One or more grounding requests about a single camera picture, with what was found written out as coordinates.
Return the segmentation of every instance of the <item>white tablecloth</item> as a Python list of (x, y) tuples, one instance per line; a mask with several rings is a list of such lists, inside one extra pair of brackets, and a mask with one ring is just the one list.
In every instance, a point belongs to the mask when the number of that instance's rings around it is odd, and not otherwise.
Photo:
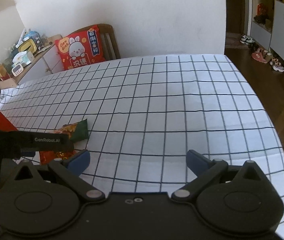
[[(195, 175), (193, 149), (233, 165), (251, 159), (284, 202), (284, 154), (258, 97), (224, 55), (106, 61), (2, 91), (1, 112), (19, 130), (52, 132), (88, 120), (90, 166), (81, 175), (110, 191), (174, 190)], [(39, 163), (38, 154), (33, 163)], [(284, 238), (284, 216), (277, 232)]]

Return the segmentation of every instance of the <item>pink slipper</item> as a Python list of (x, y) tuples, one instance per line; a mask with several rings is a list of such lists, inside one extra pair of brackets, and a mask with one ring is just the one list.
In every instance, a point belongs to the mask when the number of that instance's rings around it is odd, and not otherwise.
[(256, 52), (252, 53), (252, 58), (258, 62), (267, 63), (267, 61), (263, 58), (262, 51), (262, 48), (258, 48)]

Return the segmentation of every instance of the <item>metal bolt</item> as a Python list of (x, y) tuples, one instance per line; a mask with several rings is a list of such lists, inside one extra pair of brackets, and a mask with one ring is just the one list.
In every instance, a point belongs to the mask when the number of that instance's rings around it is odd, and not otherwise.
[(140, 198), (140, 197), (136, 197), (136, 198), (134, 199), (134, 201), (135, 201), (135, 202), (142, 202), (142, 201), (143, 201), (143, 199), (142, 199), (142, 198)]
[(183, 198), (183, 197), (188, 197), (190, 195), (190, 192), (186, 189), (178, 189), (176, 192), (174, 192), (174, 195)]
[(88, 196), (89, 198), (99, 198), (100, 196), (102, 196), (102, 192), (97, 189), (92, 189), (86, 192), (86, 196)]
[(133, 204), (133, 200), (131, 200), (131, 199), (126, 199), (124, 202), (125, 202), (126, 204)]

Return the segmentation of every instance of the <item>red pillow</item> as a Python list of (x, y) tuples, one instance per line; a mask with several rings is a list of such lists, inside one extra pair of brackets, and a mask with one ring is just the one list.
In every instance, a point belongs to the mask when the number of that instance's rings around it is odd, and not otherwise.
[(73, 33), (56, 40), (55, 44), (65, 70), (105, 61), (97, 25), (88, 31)]

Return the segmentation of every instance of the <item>bottle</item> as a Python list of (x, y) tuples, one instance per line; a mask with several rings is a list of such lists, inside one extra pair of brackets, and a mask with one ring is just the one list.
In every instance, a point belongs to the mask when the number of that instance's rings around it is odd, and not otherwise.
[(6, 71), (5, 67), (3, 66), (2, 63), (0, 63), (0, 79), (2, 81), (7, 80), (11, 78), (10, 75), (8, 74), (8, 72)]

